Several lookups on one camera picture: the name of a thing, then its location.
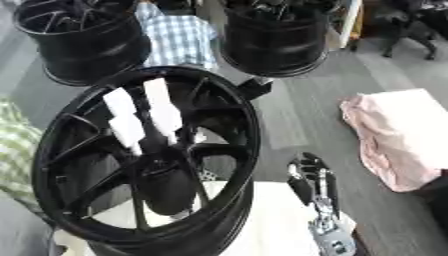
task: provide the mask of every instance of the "plaid shirt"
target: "plaid shirt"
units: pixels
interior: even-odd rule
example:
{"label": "plaid shirt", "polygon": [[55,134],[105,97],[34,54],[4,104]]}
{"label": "plaid shirt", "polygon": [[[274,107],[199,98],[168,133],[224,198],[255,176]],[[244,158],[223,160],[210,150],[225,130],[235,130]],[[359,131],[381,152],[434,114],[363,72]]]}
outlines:
{"label": "plaid shirt", "polygon": [[151,40],[152,51],[145,67],[194,64],[217,68],[210,40],[216,32],[196,16],[166,16],[151,3],[140,3],[136,12]]}
{"label": "plaid shirt", "polygon": [[40,136],[12,102],[0,98],[0,190],[38,214],[30,168]]}

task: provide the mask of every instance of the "black wheel rim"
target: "black wheel rim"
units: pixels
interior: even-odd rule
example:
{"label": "black wheel rim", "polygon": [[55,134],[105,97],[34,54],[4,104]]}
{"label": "black wheel rim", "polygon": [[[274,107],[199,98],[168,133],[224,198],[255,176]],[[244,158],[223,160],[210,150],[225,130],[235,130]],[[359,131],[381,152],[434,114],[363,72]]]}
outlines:
{"label": "black wheel rim", "polygon": [[32,34],[84,32],[133,13],[135,1],[28,0],[16,12],[17,26]]}
{"label": "black wheel rim", "polygon": [[16,9],[14,23],[38,44],[50,79],[85,86],[148,58],[151,43],[134,15],[137,3],[27,0]]}
{"label": "black wheel rim", "polygon": [[[148,158],[145,156],[134,159],[135,161],[131,161],[130,164],[123,164],[121,168],[96,184],[96,189],[90,187],[90,190],[76,192],[74,196],[69,195],[70,192],[65,189],[70,187],[68,185],[70,176],[66,173],[65,166],[78,161],[81,157],[113,154],[112,151],[119,149],[118,141],[104,126],[104,121],[110,116],[103,112],[105,106],[101,96],[124,84],[123,88],[134,97],[139,110],[143,109],[143,113],[146,113],[144,100],[139,98],[143,97],[141,85],[143,81],[157,77],[165,77],[167,80],[173,103],[182,113],[184,127],[178,131],[180,139],[178,144],[156,149],[153,154],[163,151],[176,155],[183,152],[186,155],[179,156],[186,157],[188,161],[185,163],[188,166],[181,168],[189,168],[192,173],[197,173],[198,166],[202,163],[201,159],[204,157],[228,155],[235,159],[235,169],[223,190],[209,201],[203,193],[203,185],[196,180],[198,181],[197,192],[203,205],[201,209],[185,219],[148,229],[141,223],[134,230],[108,226],[91,218],[86,207],[104,191],[111,190],[120,182],[125,183],[123,180],[133,184],[132,179],[129,178],[129,172],[121,170],[129,170],[131,167],[139,170],[141,165],[148,162]],[[91,120],[95,113],[98,114],[97,112],[105,120]],[[192,144],[191,131],[204,125],[225,138],[227,144]],[[70,140],[67,138],[70,127],[75,129],[77,134],[80,134],[81,130],[88,131],[88,137],[83,138],[81,142],[67,142],[68,145],[63,145],[66,143],[65,140]],[[157,241],[165,241],[165,244],[167,240],[181,241],[185,239],[186,234],[194,235],[196,231],[204,235],[201,228],[212,222],[221,222],[219,218],[226,218],[223,216],[226,210],[235,205],[235,202],[241,201],[246,203],[238,207],[246,208],[244,210],[246,213],[242,215],[243,218],[239,218],[234,223],[233,230],[238,233],[240,228],[237,227],[241,227],[245,221],[244,216],[247,217],[248,213],[247,193],[250,194],[249,201],[252,199],[252,185],[248,186],[248,184],[252,183],[251,176],[258,157],[259,146],[259,126],[255,111],[227,80],[209,72],[191,68],[157,67],[136,70],[99,82],[82,93],[56,116],[45,132],[35,156],[33,186],[42,209],[60,227],[81,238],[100,244],[135,247],[148,245],[148,243],[155,244]],[[117,156],[123,157],[122,154],[114,154],[114,158]],[[141,207],[142,200],[135,194],[133,198],[134,202],[140,201],[134,204],[134,210],[140,212],[138,208]],[[135,214],[135,218],[137,223],[141,221],[138,213]],[[228,244],[229,237],[234,236],[235,234],[225,234],[227,238],[223,237],[219,244]]]}

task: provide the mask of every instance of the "wheel rim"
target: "wheel rim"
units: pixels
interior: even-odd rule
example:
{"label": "wheel rim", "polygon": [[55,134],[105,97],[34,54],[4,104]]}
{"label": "wheel rim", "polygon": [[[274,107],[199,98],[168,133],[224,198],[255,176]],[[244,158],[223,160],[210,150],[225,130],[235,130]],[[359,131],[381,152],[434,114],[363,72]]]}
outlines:
{"label": "wheel rim", "polygon": [[[157,77],[165,77],[172,99],[174,98],[173,102],[182,113],[184,127],[178,131],[180,142],[173,147],[162,146],[155,152],[147,152],[145,157],[123,164],[121,168],[101,179],[95,189],[90,187],[75,193],[75,196],[68,195],[66,190],[70,187],[70,175],[66,173],[67,167],[64,166],[75,163],[81,157],[96,156],[100,153],[112,154],[111,151],[117,148],[117,141],[103,127],[109,116],[103,113],[105,106],[100,100],[101,96],[117,86],[126,84],[123,87],[132,96],[138,97],[142,95],[142,82]],[[144,110],[143,100],[138,99],[136,102],[139,110]],[[105,120],[90,120],[96,114],[102,115]],[[227,144],[192,144],[191,131],[204,126],[220,134]],[[70,140],[67,138],[70,127],[77,130],[77,134],[81,131],[79,127],[83,127],[90,137],[77,143],[66,142],[64,140]],[[253,107],[227,80],[209,72],[181,67],[158,67],[126,72],[98,83],[58,114],[39,144],[33,165],[33,187],[44,212],[63,229],[84,239],[111,246],[141,246],[148,244],[148,241],[155,243],[167,239],[175,241],[185,236],[185,233],[191,234],[211,221],[224,217],[221,213],[247,192],[247,184],[252,182],[259,143],[259,127]],[[114,155],[114,158],[123,157],[122,150],[118,151],[121,153]],[[132,185],[134,181],[129,177],[129,168],[140,170],[140,167],[150,160],[147,156],[162,151],[171,155],[177,154],[179,159],[182,159],[178,160],[179,168],[189,169],[191,177],[196,179],[195,185],[202,201],[199,210],[185,219],[149,229],[140,224],[135,230],[117,228],[91,218],[86,207],[94,198],[116,187],[117,183],[123,180]],[[194,173],[201,169],[204,157],[216,155],[231,156],[236,161],[236,167],[223,190],[207,202],[203,185]],[[138,214],[135,214],[135,218],[138,223]]]}
{"label": "wheel rim", "polygon": [[14,22],[38,44],[49,78],[85,86],[147,59],[151,43],[134,15],[136,4],[135,0],[28,0],[15,11]]}
{"label": "wheel rim", "polygon": [[221,54],[233,67],[256,76],[310,72],[327,57],[325,35],[333,2],[221,1],[227,17]]}
{"label": "wheel rim", "polygon": [[130,0],[28,0],[16,12],[16,20],[27,33],[84,32],[128,16],[134,7]]}

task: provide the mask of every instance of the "pink towel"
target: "pink towel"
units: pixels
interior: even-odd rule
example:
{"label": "pink towel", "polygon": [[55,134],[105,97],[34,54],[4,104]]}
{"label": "pink towel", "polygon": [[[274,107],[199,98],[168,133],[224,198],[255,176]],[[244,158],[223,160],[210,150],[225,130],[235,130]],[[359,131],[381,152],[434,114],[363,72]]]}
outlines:
{"label": "pink towel", "polygon": [[361,161],[393,191],[418,189],[448,168],[448,112],[426,90],[359,94],[340,108]]}

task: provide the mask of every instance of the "gray carpet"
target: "gray carpet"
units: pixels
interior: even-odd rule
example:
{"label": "gray carpet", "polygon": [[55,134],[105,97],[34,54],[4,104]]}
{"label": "gray carpet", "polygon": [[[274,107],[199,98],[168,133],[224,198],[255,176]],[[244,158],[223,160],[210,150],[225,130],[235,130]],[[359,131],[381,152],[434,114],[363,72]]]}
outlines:
{"label": "gray carpet", "polygon": [[[374,255],[446,255],[448,242],[421,202],[410,194],[391,192],[361,165],[358,141],[341,122],[338,104],[356,93],[421,87],[448,108],[448,44],[437,42],[439,57],[428,62],[422,47],[407,40],[393,59],[385,59],[379,54],[381,42],[364,41],[357,54],[334,52],[314,72],[277,80],[272,93],[254,101],[263,132],[255,177],[283,182],[285,165],[296,153],[315,152],[336,171],[342,209],[359,223]],[[220,62],[220,73],[229,80],[239,83],[247,77]],[[0,93],[42,129],[83,90],[45,77],[36,46],[13,28],[2,5],[0,81]]]}

